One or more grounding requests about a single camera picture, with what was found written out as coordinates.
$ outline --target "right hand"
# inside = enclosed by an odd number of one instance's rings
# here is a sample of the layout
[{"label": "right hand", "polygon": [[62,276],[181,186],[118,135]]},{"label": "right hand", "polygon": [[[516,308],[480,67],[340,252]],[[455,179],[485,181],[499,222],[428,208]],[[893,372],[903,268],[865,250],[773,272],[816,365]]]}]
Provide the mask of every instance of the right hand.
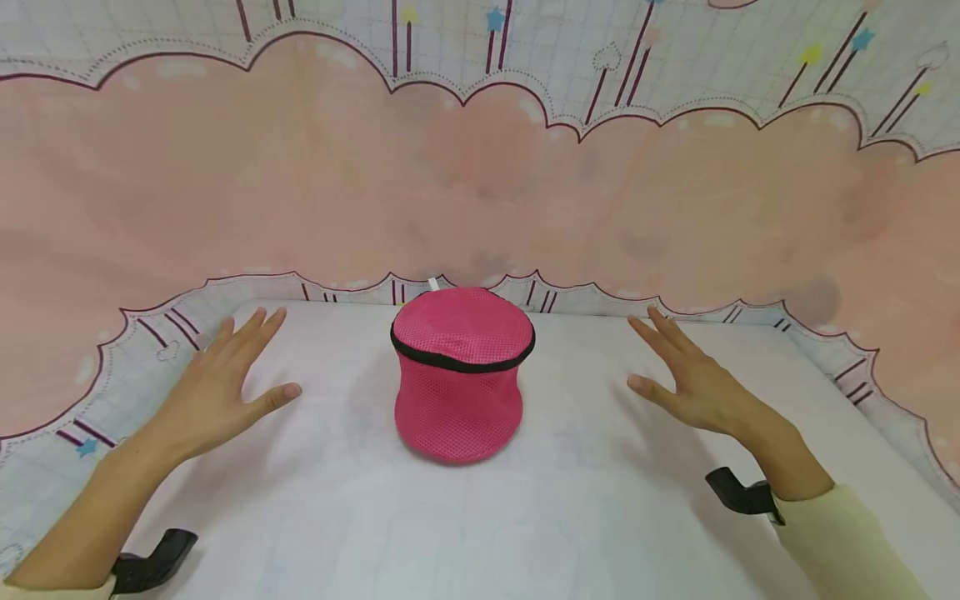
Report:
[{"label": "right hand", "polygon": [[654,328],[631,315],[630,326],[673,373],[673,393],[649,377],[632,374],[630,389],[662,407],[687,425],[733,436],[743,442],[752,432],[769,430],[786,420],[751,394],[726,369],[704,352],[653,306],[647,315]]}]

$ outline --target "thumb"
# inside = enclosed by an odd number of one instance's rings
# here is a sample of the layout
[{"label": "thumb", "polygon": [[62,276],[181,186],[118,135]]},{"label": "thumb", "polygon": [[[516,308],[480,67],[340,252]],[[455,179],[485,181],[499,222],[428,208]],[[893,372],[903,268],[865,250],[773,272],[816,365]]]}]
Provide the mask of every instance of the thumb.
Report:
[{"label": "thumb", "polygon": [[303,389],[296,383],[284,383],[267,390],[263,396],[248,405],[251,413],[251,424],[266,417],[276,409],[286,406],[302,393]]},{"label": "thumb", "polygon": [[677,416],[680,399],[653,379],[633,374],[627,379],[627,386],[638,395],[665,409],[674,417]]}]

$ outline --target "black zipper trim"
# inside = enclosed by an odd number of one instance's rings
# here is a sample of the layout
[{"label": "black zipper trim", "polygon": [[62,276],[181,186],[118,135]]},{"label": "black zipper trim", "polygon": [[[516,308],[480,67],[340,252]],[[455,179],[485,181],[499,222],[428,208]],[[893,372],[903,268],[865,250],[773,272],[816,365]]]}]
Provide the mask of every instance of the black zipper trim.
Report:
[{"label": "black zipper trim", "polygon": [[394,325],[390,324],[390,341],[394,344],[396,351],[403,356],[406,356],[412,361],[418,362],[427,367],[437,367],[439,369],[446,369],[447,371],[454,372],[465,372],[465,373],[484,373],[484,372],[503,372],[509,371],[515,367],[519,367],[520,363],[530,355],[530,352],[534,351],[534,345],[537,343],[537,331],[534,329],[534,324],[530,323],[530,344],[516,357],[509,360],[501,360],[497,363],[486,363],[486,364],[476,364],[476,363],[465,363],[462,360],[457,360],[456,358],[450,358],[445,354],[439,354],[437,352],[427,352],[426,350],[418,350],[412,346],[408,346],[397,338],[394,333]]}]

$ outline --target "scalloped border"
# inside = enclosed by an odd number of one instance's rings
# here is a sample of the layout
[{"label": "scalloped border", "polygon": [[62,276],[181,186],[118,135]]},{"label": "scalloped border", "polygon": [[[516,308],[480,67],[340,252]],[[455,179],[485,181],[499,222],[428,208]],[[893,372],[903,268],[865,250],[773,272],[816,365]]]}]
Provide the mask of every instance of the scalloped border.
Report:
[{"label": "scalloped border", "polygon": [[[395,273],[393,273],[393,272],[389,272],[388,274],[386,274],[383,278],[381,278],[381,279],[380,279],[379,281],[377,281],[376,283],[373,283],[373,284],[368,285],[368,286],[363,287],[363,288],[347,289],[347,288],[335,288],[335,287],[324,286],[324,285],[322,285],[322,284],[320,284],[320,283],[318,283],[318,282],[316,282],[316,281],[314,281],[314,280],[312,280],[312,279],[309,279],[309,278],[307,278],[307,277],[302,276],[302,275],[301,275],[299,272],[297,272],[297,271],[288,271],[288,272],[285,272],[285,273],[271,273],[271,274],[239,274],[239,275],[232,275],[232,276],[209,277],[209,278],[204,282],[203,285],[198,286],[198,287],[194,287],[194,288],[190,288],[190,289],[188,289],[188,290],[185,290],[185,291],[183,291],[183,292],[180,292],[179,294],[176,294],[176,295],[174,295],[173,297],[171,297],[171,298],[169,298],[169,299],[167,299],[167,300],[165,300],[165,301],[163,301],[163,302],[160,302],[160,303],[158,303],[158,304],[155,304],[154,306],[150,306],[150,307],[147,307],[147,308],[132,309],[132,308],[120,307],[120,308],[119,308],[120,313],[121,313],[121,314],[123,315],[123,317],[124,317],[124,326],[123,326],[123,329],[122,329],[116,336],[114,336],[112,339],[107,340],[107,341],[104,341],[104,342],[102,342],[102,343],[100,343],[100,344],[97,344],[97,355],[98,355],[97,372],[96,372],[96,375],[91,379],[91,381],[90,381],[90,383],[89,383],[89,386],[87,387],[86,391],[85,391],[75,402],[71,403],[68,407],[66,407],[66,408],[65,408],[63,411],[61,411],[58,415],[56,415],[56,416],[53,417],[52,419],[44,422],[43,424],[38,425],[38,426],[36,426],[36,427],[34,427],[34,428],[32,428],[32,429],[29,429],[29,430],[27,430],[27,431],[22,431],[22,432],[15,433],[15,434],[0,436],[0,456],[2,456],[2,455],[4,454],[4,452],[3,452],[3,449],[4,449],[4,448],[3,448],[2,446],[4,446],[4,445],[9,445],[10,442],[15,442],[15,441],[18,440],[19,438],[23,438],[23,437],[29,436],[29,435],[31,435],[31,434],[35,434],[37,431],[40,431],[41,429],[44,429],[44,428],[48,427],[49,425],[51,425],[51,424],[53,424],[53,423],[56,423],[57,421],[61,420],[64,416],[66,416],[69,412],[71,412],[78,404],[80,404],[80,403],[83,402],[84,400],[88,399],[88,397],[90,396],[90,394],[93,392],[93,390],[95,389],[96,385],[97,385],[98,382],[100,381],[101,375],[103,375],[103,372],[104,372],[104,365],[105,365],[104,348],[107,347],[107,346],[112,345],[114,342],[116,342],[117,340],[119,340],[120,338],[122,338],[123,336],[125,336],[125,335],[128,333],[128,330],[129,330],[129,329],[131,328],[131,326],[133,325],[133,323],[136,321],[136,316],[137,316],[138,314],[147,313],[147,312],[151,312],[151,311],[156,311],[156,310],[158,310],[159,308],[161,308],[161,307],[163,307],[163,306],[165,306],[165,305],[167,305],[167,304],[171,304],[171,303],[175,302],[176,300],[180,300],[180,299],[182,299],[182,298],[184,298],[184,297],[186,297],[186,296],[188,296],[188,295],[191,295],[191,294],[193,294],[193,293],[195,293],[195,292],[202,292],[202,290],[206,289],[210,284],[216,283],[216,282],[219,282],[219,281],[225,281],[225,280],[230,280],[230,279],[261,279],[261,278],[273,278],[273,277],[283,277],[283,276],[294,276],[294,277],[296,277],[296,278],[300,281],[301,286],[303,286],[303,290],[304,290],[304,295],[305,295],[305,296],[307,296],[307,294],[306,294],[306,288],[305,288],[306,284],[310,284],[310,285],[316,286],[316,287],[320,288],[321,290],[323,290],[323,292],[326,292],[326,293],[337,293],[337,294],[345,294],[345,295],[349,295],[349,296],[354,296],[354,295],[363,294],[363,293],[367,293],[367,292],[370,292],[370,291],[372,291],[372,290],[378,289],[378,288],[384,286],[384,285],[385,285],[386,283],[388,283],[388,282],[397,282],[397,281],[400,281],[400,282],[403,282],[403,283],[412,283],[412,284],[424,284],[424,283],[427,283],[427,280],[425,280],[425,279],[409,279],[409,278],[406,278],[406,277],[399,276],[399,275],[397,275],[397,274],[395,274]],[[437,276],[437,280],[438,280],[438,281],[442,281],[445,285],[452,286],[452,287],[458,287],[458,285],[457,285],[456,283],[454,283],[453,281],[451,281],[446,275],[439,275],[439,276]],[[729,303],[727,303],[727,304],[724,304],[724,305],[722,305],[722,306],[719,306],[719,307],[717,307],[717,308],[713,308],[713,309],[710,309],[710,310],[707,310],[707,311],[703,311],[703,312],[689,312],[689,313],[687,313],[687,312],[677,311],[677,310],[674,310],[674,309],[670,308],[669,306],[666,305],[666,303],[663,301],[663,299],[662,299],[662,297],[661,297],[660,295],[650,296],[650,297],[646,297],[646,298],[623,298],[623,297],[617,296],[617,295],[615,295],[615,294],[611,294],[610,292],[607,292],[606,290],[604,290],[604,289],[603,289],[598,283],[596,283],[595,281],[590,281],[590,282],[588,282],[588,283],[582,283],[582,284],[577,284],[577,285],[569,285],[569,286],[555,285],[555,284],[552,284],[552,283],[548,282],[546,279],[544,279],[544,278],[543,278],[543,275],[540,273],[540,270],[539,270],[539,269],[536,269],[536,270],[534,270],[532,273],[530,273],[530,274],[528,274],[528,275],[525,275],[525,276],[512,276],[512,275],[510,275],[510,274],[505,274],[503,277],[501,277],[501,278],[500,278],[496,283],[494,283],[493,285],[487,285],[487,286],[484,286],[484,287],[486,287],[487,289],[489,289],[489,290],[491,290],[491,291],[494,291],[494,292],[496,293],[497,288],[500,288],[501,286],[503,286],[503,285],[506,284],[506,283],[515,282],[515,281],[520,281],[520,282],[523,282],[523,283],[526,283],[527,281],[530,281],[530,282],[533,283],[534,286],[536,286],[536,284],[539,283],[539,284],[542,285],[543,287],[547,288],[547,296],[549,296],[549,293],[550,293],[550,292],[553,292],[553,293],[554,293],[555,296],[554,296],[554,300],[553,300],[553,301],[556,301],[556,297],[557,297],[557,295],[559,295],[560,293],[570,293],[570,292],[575,292],[575,291],[585,290],[585,289],[586,289],[586,290],[593,290],[593,291],[595,291],[595,292],[599,292],[599,293],[600,293],[603,297],[605,297],[606,299],[608,299],[608,300],[614,300],[614,301],[616,301],[616,302],[618,302],[618,303],[643,304],[643,303],[653,302],[653,303],[654,303],[655,305],[657,305],[658,307],[661,307],[661,308],[663,308],[664,310],[666,310],[668,313],[670,313],[670,316],[673,316],[673,317],[675,317],[675,318],[677,318],[677,317],[680,317],[680,318],[684,318],[684,317],[688,317],[688,318],[691,318],[691,317],[699,318],[699,319],[697,319],[697,321],[708,321],[707,319],[704,319],[704,317],[714,316],[714,315],[716,315],[717,317],[719,317],[720,315],[722,315],[722,314],[724,314],[725,312],[727,312],[728,309],[731,309],[730,312],[727,313],[727,317],[724,318],[721,322],[718,322],[718,323],[725,323],[725,322],[726,322],[726,319],[727,319],[730,315],[732,315],[733,310],[735,310],[737,307],[754,309],[754,310],[758,310],[758,309],[769,309],[769,308],[781,310],[781,311],[783,312],[783,314],[785,314],[785,315],[787,316],[787,318],[789,318],[789,319],[791,320],[791,322],[792,322],[791,324],[796,324],[796,325],[798,325],[799,327],[802,328],[802,329],[800,329],[800,328],[794,329],[794,332],[799,332],[800,334],[802,334],[802,335],[804,335],[804,336],[806,336],[806,337],[808,337],[808,338],[810,338],[810,339],[817,340],[817,341],[827,341],[827,342],[829,342],[829,341],[836,340],[836,341],[839,341],[839,342],[841,342],[841,343],[845,343],[845,344],[848,346],[848,348],[851,350],[852,353],[862,355],[862,356],[866,359],[866,362],[868,363],[867,384],[868,384],[869,386],[872,386],[872,388],[873,388],[874,390],[876,390],[879,398],[881,398],[882,400],[884,400],[884,401],[886,401],[886,402],[889,402],[889,403],[893,404],[895,407],[897,407],[898,409],[900,409],[903,413],[905,413],[905,414],[913,417],[915,420],[918,420],[919,422],[921,422],[921,423],[923,424],[924,438],[925,438],[925,442],[926,442],[925,454],[926,454],[928,457],[930,457],[930,456],[933,457],[933,462],[935,463],[936,467],[939,468],[939,473],[938,473],[938,474],[940,475],[941,479],[944,480],[945,483],[947,483],[947,485],[948,485],[949,487],[951,487],[952,490],[953,490],[955,493],[960,494],[960,482],[958,482],[956,479],[954,479],[953,475],[945,468],[944,464],[943,464],[943,463],[941,462],[941,460],[940,460],[940,457],[937,455],[936,451],[935,451],[934,448],[933,448],[933,444],[931,443],[931,440],[930,440],[929,423],[928,423],[927,419],[924,418],[924,417],[921,416],[921,415],[918,415],[917,413],[914,413],[913,411],[911,411],[911,410],[909,410],[909,409],[907,409],[907,408],[904,408],[902,405],[900,405],[899,403],[897,403],[896,401],[894,401],[892,398],[890,398],[888,395],[886,395],[886,394],[883,392],[882,388],[880,387],[879,383],[877,382],[877,380],[876,380],[876,375],[875,375],[875,368],[876,368],[876,357],[877,357],[877,356],[879,355],[879,353],[880,353],[880,348],[865,348],[865,347],[862,347],[862,346],[860,346],[857,342],[855,342],[855,341],[853,340],[853,338],[850,336],[850,334],[847,333],[846,331],[841,332],[841,333],[826,334],[826,333],[820,333],[820,332],[818,332],[818,331],[815,331],[815,330],[811,329],[810,327],[808,327],[807,325],[805,325],[802,321],[800,321],[796,316],[794,316],[794,315],[790,312],[789,308],[788,308],[787,305],[786,305],[786,301],[785,301],[785,300],[778,300],[778,301],[776,301],[776,302],[771,302],[771,303],[769,303],[769,304],[751,304],[751,303],[749,303],[749,302],[746,302],[744,299],[737,299],[737,300],[734,300],[734,301],[732,301],[732,302],[729,302]],[[322,300],[317,300],[316,298],[314,298],[314,299],[305,298],[305,300],[308,300],[308,301],[322,301]],[[546,298],[544,298],[544,303],[543,303],[543,305],[544,305],[544,306],[546,305]],[[531,306],[531,307],[528,307],[528,308],[533,309],[533,310],[536,310],[536,306]],[[551,302],[551,304],[550,304],[550,310],[552,310],[552,308],[553,308],[553,302]],[[802,347],[801,345],[798,344],[798,347],[801,349],[801,351],[803,351],[803,347]],[[827,373],[827,372],[824,372],[824,375],[826,375],[826,376],[828,376],[828,377],[831,377],[831,378],[834,380],[834,384],[836,385],[836,381],[839,379],[839,376],[834,376],[832,373]]]},{"label": "scalloped border", "polygon": [[[296,22],[296,21],[308,21],[308,22],[309,22],[309,21],[312,21],[312,20],[311,20],[311,19],[296,18],[296,19],[292,19],[292,20],[288,20],[288,21],[283,21],[283,22],[281,22],[281,23],[276,23],[276,24],[268,27],[266,30],[264,30],[264,31],[261,32],[260,34],[258,34],[254,39],[256,39],[257,37],[263,36],[264,33],[269,32],[270,30],[275,29],[275,28],[278,27],[278,26],[281,26],[281,25],[283,25],[283,24],[294,23],[294,22]],[[321,26],[323,26],[323,27],[327,27],[327,28],[330,27],[329,25],[326,25],[326,24],[324,24],[324,23],[320,23],[319,21],[313,21],[313,22],[316,22],[316,23],[318,23],[318,25],[321,25]],[[113,67],[111,67],[110,70],[108,70],[106,73],[104,73],[104,75],[100,78],[100,80],[99,80],[96,84],[94,84],[94,85],[86,84],[86,83],[79,82],[79,81],[74,81],[74,80],[67,79],[67,78],[65,78],[65,77],[60,77],[60,76],[57,76],[57,75],[50,75],[50,74],[47,74],[47,73],[11,73],[11,74],[8,74],[8,75],[2,75],[2,76],[0,76],[0,83],[5,82],[5,81],[17,80],[17,79],[42,79],[42,80],[49,80],[49,81],[54,81],[54,82],[60,82],[60,83],[62,83],[62,84],[75,85],[75,86],[77,86],[77,87],[82,87],[83,89],[89,89],[89,90],[91,90],[91,91],[100,91],[101,89],[103,89],[103,87],[104,87],[104,85],[107,83],[107,81],[108,81],[110,78],[112,78],[115,74],[117,74],[120,70],[122,70],[124,67],[129,66],[129,65],[131,65],[131,64],[133,64],[133,63],[135,63],[135,62],[138,62],[138,61],[140,61],[140,60],[155,59],[155,58],[161,58],[161,57],[193,57],[193,58],[199,58],[199,59],[216,60],[216,61],[221,62],[221,63],[223,63],[223,64],[228,64],[228,65],[230,65],[230,66],[236,67],[236,68],[240,69],[241,71],[244,71],[245,73],[250,73],[250,72],[252,71],[254,65],[256,64],[256,61],[260,58],[260,56],[261,56],[264,52],[266,52],[266,50],[267,50],[268,48],[270,48],[271,46],[273,46],[273,45],[274,45],[275,43],[277,43],[278,41],[281,41],[282,39],[285,39],[286,37],[290,37],[290,36],[314,36],[314,37],[322,37],[322,38],[325,38],[325,39],[329,39],[329,40],[331,40],[331,41],[335,41],[335,42],[337,42],[337,43],[344,44],[345,46],[347,46],[348,48],[350,48],[353,52],[355,52],[356,54],[360,55],[360,56],[373,68],[373,70],[376,71],[376,73],[380,76],[380,79],[383,81],[383,84],[387,87],[387,91],[388,91],[391,95],[395,94],[398,90],[400,90],[400,89],[402,89],[403,87],[406,87],[406,86],[408,86],[408,85],[417,85],[417,84],[433,85],[434,87],[438,87],[439,89],[442,89],[442,90],[448,92],[449,94],[451,94],[452,96],[454,96],[454,97],[457,99],[457,101],[460,103],[461,108],[463,108],[463,107],[465,107],[465,106],[467,105],[467,103],[468,103],[474,96],[476,96],[476,95],[479,94],[480,92],[482,92],[482,91],[484,91],[484,90],[487,90],[487,89],[490,89],[490,88],[492,88],[492,87],[496,87],[496,86],[498,86],[498,85],[508,85],[508,86],[511,86],[511,87],[517,87],[517,88],[519,88],[519,89],[523,89],[523,90],[527,91],[530,95],[532,95],[534,98],[536,98],[536,99],[537,99],[537,102],[540,104],[540,110],[543,112],[544,128],[545,128],[546,130],[549,130],[549,129],[552,128],[552,127],[566,127],[566,128],[569,128],[569,129],[573,130],[574,133],[577,135],[577,143],[578,143],[578,144],[583,143],[584,139],[586,139],[587,136],[588,136],[591,132],[593,132],[594,130],[598,129],[599,127],[601,127],[601,126],[603,126],[603,125],[605,125],[605,124],[607,124],[607,123],[610,123],[610,122],[612,122],[612,121],[615,121],[615,120],[617,120],[617,119],[624,119],[624,118],[626,118],[626,119],[641,119],[641,120],[644,120],[644,121],[648,121],[648,122],[650,122],[650,123],[653,123],[653,124],[656,125],[658,128],[662,128],[662,127],[666,126],[668,123],[670,123],[671,121],[673,121],[674,119],[679,119],[679,118],[681,118],[681,117],[683,117],[683,116],[685,116],[685,115],[688,115],[688,114],[690,114],[690,113],[693,113],[693,112],[700,112],[700,111],[703,111],[703,110],[724,110],[724,111],[727,111],[727,112],[732,112],[732,113],[734,113],[734,114],[738,114],[738,115],[742,116],[743,118],[747,119],[748,121],[750,121],[750,122],[754,125],[754,127],[756,128],[756,130],[759,132],[759,131],[761,131],[763,128],[771,125],[772,123],[776,122],[778,119],[781,119],[782,117],[790,114],[791,112],[793,112],[793,111],[795,111],[795,110],[799,110],[799,109],[801,109],[801,108],[809,108],[809,107],[833,107],[833,108],[844,108],[845,110],[847,110],[847,111],[851,114],[851,116],[853,117],[853,119],[856,121],[856,126],[857,126],[857,138],[858,138],[856,150],[857,150],[858,152],[861,151],[861,150],[864,150],[864,149],[866,149],[866,148],[869,148],[870,146],[873,146],[873,145],[875,145],[875,144],[886,143],[886,142],[897,143],[897,144],[901,144],[903,147],[907,148],[907,149],[910,151],[910,153],[913,155],[914,164],[919,163],[919,162],[921,162],[921,161],[923,161],[923,160],[927,160],[928,158],[932,158],[932,157],[934,157],[934,156],[940,156],[940,155],[945,155],[945,154],[949,154],[949,153],[960,152],[960,142],[956,142],[957,147],[955,147],[955,148],[945,148],[945,149],[942,149],[942,150],[936,150],[936,151],[934,151],[934,152],[931,152],[931,153],[929,153],[929,154],[924,154],[924,155],[921,156],[921,152],[922,152],[923,149],[924,149],[924,144],[923,144],[920,140],[918,140],[916,137],[914,137],[913,135],[908,135],[908,134],[898,134],[899,137],[887,137],[887,136],[883,136],[883,137],[881,137],[881,138],[876,138],[876,137],[872,137],[872,136],[871,136],[870,138],[865,138],[865,137],[864,137],[864,125],[863,125],[862,119],[860,118],[860,114],[859,114],[854,108],[852,108],[852,107],[850,107],[850,106],[847,106],[847,105],[845,105],[845,104],[842,104],[842,103],[840,103],[840,102],[834,102],[834,101],[812,101],[812,102],[803,102],[803,101],[800,101],[800,102],[789,103],[788,106],[791,107],[791,108],[789,108],[789,109],[787,109],[787,110],[778,111],[777,113],[775,113],[775,115],[774,115],[771,119],[769,119],[769,120],[767,120],[767,121],[764,121],[763,119],[758,118],[757,115],[748,114],[745,110],[741,110],[741,109],[739,109],[739,108],[723,107],[723,106],[696,107],[696,108],[691,108],[691,109],[688,109],[688,110],[682,110],[681,112],[677,112],[677,113],[675,113],[675,114],[671,114],[671,113],[668,112],[667,114],[668,114],[669,116],[667,116],[667,118],[664,119],[664,120],[662,120],[662,121],[659,120],[658,118],[653,118],[653,117],[647,116],[647,115],[645,115],[645,114],[638,114],[638,113],[623,114],[623,113],[622,113],[622,110],[623,110],[624,108],[611,108],[611,109],[607,110],[606,113],[601,114],[601,118],[600,118],[594,125],[592,125],[592,126],[587,126],[587,125],[585,124],[585,125],[583,126],[583,129],[584,129],[585,131],[584,131],[583,133],[581,133],[581,128],[577,128],[577,127],[575,127],[575,126],[573,126],[573,125],[570,125],[569,123],[561,123],[561,122],[558,122],[556,119],[555,119],[554,123],[550,123],[550,116],[549,116],[549,114],[547,113],[546,104],[544,103],[544,101],[543,101],[542,98],[540,97],[540,94],[538,94],[537,91],[533,90],[533,89],[532,89],[531,87],[529,87],[528,85],[517,84],[517,83],[514,83],[514,82],[507,82],[507,81],[490,82],[490,83],[484,84],[484,83],[483,83],[484,81],[488,81],[488,80],[490,80],[490,79],[494,79],[494,78],[497,77],[497,75],[486,75],[485,77],[481,78],[476,84],[471,85],[470,88],[468,88],[468,89],[471,89],[471,88],[476,87],[476,89],[474,89],[473,91],[471,91],[470,94],[468,94],[468,95],[466,96],[466,98],[463,98],[463,97],[462,97],[462,94],[459,93],[456,89],[453,89],[451,86],[448,86],[448,85],[446,85],[446,84],[440,84],[440,83],[433,82],[433,81],[429,81],[429,80],[403,81],[403,83],[400,83],[400,84],[397,84],[397,85],[391,87],[391,84],[390,84],[390,81],[388,80],[387,75],[384,74],[384,71],[383,71],[382,69],[380,69],[380,67],[378,67],[377,64],[376,64],[376,62],[374,61],[375,57],[374,57],[374,58],[371,58],[371,56],[368,56],[367,52],[364,52],[364,50],[363,50],[362,47],[359,45],[359,43],[354,44],[354,43],[352,43],[352,42],[350,42],[350,41],[347,41],[347,40],[345,40],[345,39],[336,37],[336,36],[334,36],[334,35],[332,35],[332,34],[324,34],[324,33],[315,32],[315,31],[309,31],[309,30],[295,30],[295,31],[286,32],[286,33],[277,35],[277,36],[275,36],[275,37],[272,37],[272,38],[269,39],[267,42],[265,42],[265,43],[263,44],[263,46],[261,46],[258,50],[256,50],[255,53],[253,53],[252,57],[250,58],[250,60],[249,60],[249,62],[248,62],[247,64],[244,64],[244,63],[242,63],[242,62],[234,62],[234,61],[232,61],[232,60],[228,60],[228,59],[225,59],[225,58],[220,57],[220,56],[215,56],[215,55],[213,55],[213,54],[204,54],[204,53],[202,53],[202,52],[192,52],[192,51],[158,51],[158,52],[152,52],[152,53],[148,53],[148,54],[143,54],[143,55],[131,57],[131,58],[129,58],[129,59],[122,60],[122,61],[118,62],[116,65],[114,65]],[[174,38],[164,38],[163,40],[164,40],[164,41],[170,41],[170,42],[180,42],[180,43],[184,43],[184,44],[192,44],[192,45],[195,45],[193,42],[190,42],[189,40],[180,40],[180,39],[174,39]],[[252,50],[252,49],[253,49],[253,45],[252,45],[252,42],[250,42],[250,45],[248,46],[248,52],[247,52],[246,54],[249,54],[249,53],[250,53],[250,50]],[[48,66],[48,65],[43,65],[43,66],[44,66],[45,68],[57,70],[56,67],[52,67],[52,66]],[[531,76],[531,75],[528,75],[528,74],[525,74],[525,73],[523,73],[523,75],[524,75],[525,77],[527,77],[528,79],[531,79],[531,80],[536,81],[536,78],[534,78],[534,77]],[[395,83],[396,83],[396,82],[400,82],[400,81],[402,81],[403,79],[406,79],[406,78],[392,78],[392,79],[394,79],[394,81],[395,81]],[[545,95],[548,97],[548,99],[549,99],[549,94],[545,91],[545,87],[544,87],[544,94],[545,94]],[[707,98],[707,100],[718,100],[718,99],[721,99],[721,98]],[[739,99],[733,98],[733,97],[725,97],[725,98],[722,98],[722,99],[729,100],[729,101],[731,101],[731,102],[736,102],[736,103],[741,104],[741,105],[744,104],[744,103],[743,103],[742,101],[740,101]],[[852,103],[853,103],[853,102],[856,102],[853,98],[850,98],[850,101],[851,101]],[[657,116],[659,116],[659,113],[658,113],[657,111],[651,109],[651,108],[637,108],[637,109],[647,110],[648,112],[652,112],[652,113],[656,114]],[[606,118],[604,118],[604,114],[609,115],[609,114],[611,114],[611,113],[614,112],[614,111],[618,111],[618,112],[620,112],[620,113],[619,113],[619,114],[616,114],[616,115],[614,115],[614,116],[607,116]],[[581,119],[580,117],[576,116],[576,115],[563,115],[563,114],[558,115],[558,117],[561,117],[561,116],[569,116],[571,119],[583,123],[582,119]]]}]

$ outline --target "forearm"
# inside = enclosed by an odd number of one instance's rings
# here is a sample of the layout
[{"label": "forearm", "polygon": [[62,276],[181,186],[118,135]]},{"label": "forearm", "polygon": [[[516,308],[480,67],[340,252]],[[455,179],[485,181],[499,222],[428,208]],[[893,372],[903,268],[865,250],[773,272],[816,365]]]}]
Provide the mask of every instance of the forearm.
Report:
[{"label": "forearm", "polygon": [[7,579],[23,589],[93,589],[175,461],[136,436],[105,457],[84,490]]},{"label": "forearm", "polygon": [[809,500],[833,489],[833,479],[806,447],[800,431],[773,409],[736,438],[754,455],[777,498]]}]

